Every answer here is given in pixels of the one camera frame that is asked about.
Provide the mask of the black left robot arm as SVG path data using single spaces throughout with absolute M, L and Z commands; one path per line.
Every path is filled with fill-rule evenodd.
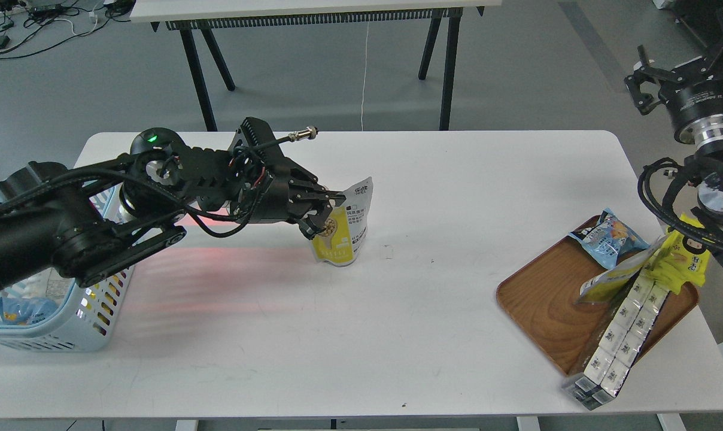
M 103 347 L 132 268 L 186 237 L 184 216 L 253 218 L 264 169 L 249 156 L 150 133 L 104 163 L 31 162 L 0 182 L 0 345 Z

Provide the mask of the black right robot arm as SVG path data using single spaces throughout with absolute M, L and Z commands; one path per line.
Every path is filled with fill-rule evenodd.
M 665 157 L 643 167 L 641 202 L 671 231 L 723 256 L 723 10 L 716 16 L 722 36 L 703 56 L 666 71 L 639 46 L 624 84 L 641 115 L 664 106 L 674 139 L 694 147 L 682 165 Z

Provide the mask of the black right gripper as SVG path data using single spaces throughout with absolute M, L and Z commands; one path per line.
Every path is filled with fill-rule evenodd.
M 344 193 L 324 189 L 316 175 L 282 152 L 282 142 L 315 139 L 318 129 L 303 130 L 276 138 L 265 120 L 247 117 L 236 131 L 230 152 L 239 159 L 233 165 L 244 178 L 239 212 L 250 223 L 297 224 L 312 240 L 323 232 L 333 207 L 342 207 Z

